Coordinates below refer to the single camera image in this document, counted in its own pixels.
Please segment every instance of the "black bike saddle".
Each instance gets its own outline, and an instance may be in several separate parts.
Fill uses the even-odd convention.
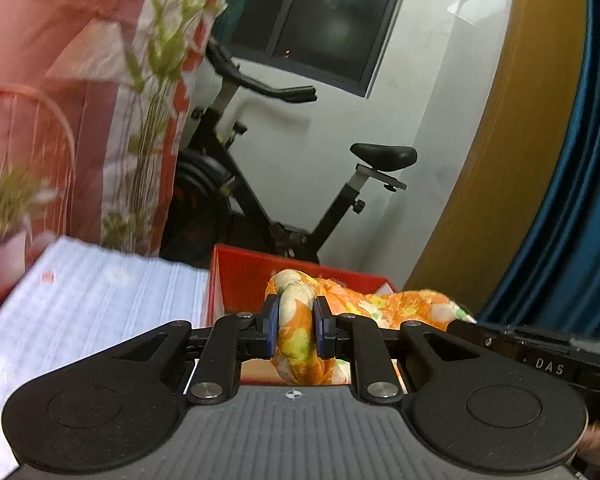
[[[418,160],[418,152],[411,146],[382,146],[357,142],[351,145],[350,151],[378,171],[403,170]]]

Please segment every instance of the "bed sheet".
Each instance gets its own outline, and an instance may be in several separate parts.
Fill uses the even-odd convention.
[[[51,245],[0,310],[0,414],[25,382],[175,319],[203,326],[207,270]],[[0,426],[0,479],[17,466]]]

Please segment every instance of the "printed green plant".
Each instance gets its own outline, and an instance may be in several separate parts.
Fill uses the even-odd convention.
[[[186,35],[205,0],[178,0],[178,22],[168,23],[167,12],[160,0],[151,0],[154,16],[146,46],[146,63],[131,48],[125,52],[126,68],[133,91],[145,94],[148,104],[136,99],[140,111],[138,133],[132,134],[126,146],[137,157],[136,166],[122,181],[126,211],[111,211],[103,220],[105,247],[142,253],[148,248],[153,212],[147,202],[155,186],[158,158],[163,149],[166,127],[171,116],[169,100],[182,78],[189,41]]]
[[[0,244],[14,232],[25,228],[44,211],[45,205],[61,193],[20,166],[0,168]]]

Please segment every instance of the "crosshair symbol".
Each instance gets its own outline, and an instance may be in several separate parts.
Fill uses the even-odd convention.
[[[291,400],[299,399],[303,395],[304,394],[302,392],[299,392],[298,390],[289,390],[288,392],[285,393],[285,397],[287,399],[291,399]]]

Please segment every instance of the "exercise bike frame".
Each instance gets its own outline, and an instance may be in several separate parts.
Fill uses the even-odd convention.
[[[365,203],[357,200],[357,198],[369,178],[384,182],[385,187],[391,191],[406,189],[406,185],[396,178],[373,170],[363,164],[358,164],[351,179],[342,186],[340,192],[311,233],[304,235],[292,232],[278,222],[273,222],[253,189],[247,183],[227,147],[218,139],[216,134],[216,126],[239,87],[240,85],[235,82],[228,81],[225,78],[222,79],[222,88],[213,104],[206,109],[200,118],[200,122],[189,141],[188,148],[214,158],[232,175],[229,182],[226,183],[231,196],[240,205],[245,217],[257,227],[267,249],[273,254],[317,262],[318,250],[349,208],[353,207],[356,213],[360,213],[364,208]]]

